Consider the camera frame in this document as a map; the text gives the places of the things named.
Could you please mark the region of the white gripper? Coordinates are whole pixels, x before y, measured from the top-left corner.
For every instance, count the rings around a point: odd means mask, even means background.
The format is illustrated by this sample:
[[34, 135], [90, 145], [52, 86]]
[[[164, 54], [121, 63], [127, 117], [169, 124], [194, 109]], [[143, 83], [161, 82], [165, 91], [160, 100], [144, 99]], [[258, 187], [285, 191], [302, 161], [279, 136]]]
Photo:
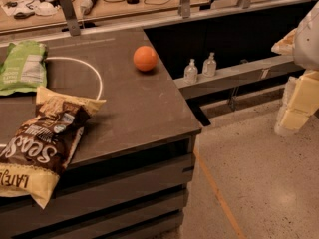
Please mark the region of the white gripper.
[[319, 110], [319, 2], [271, 51], [293, 53], [296, 65], [307, 69], [299, 78], [290, 77], [285, 85], [274, 131], [281, 136], [297, 133]]

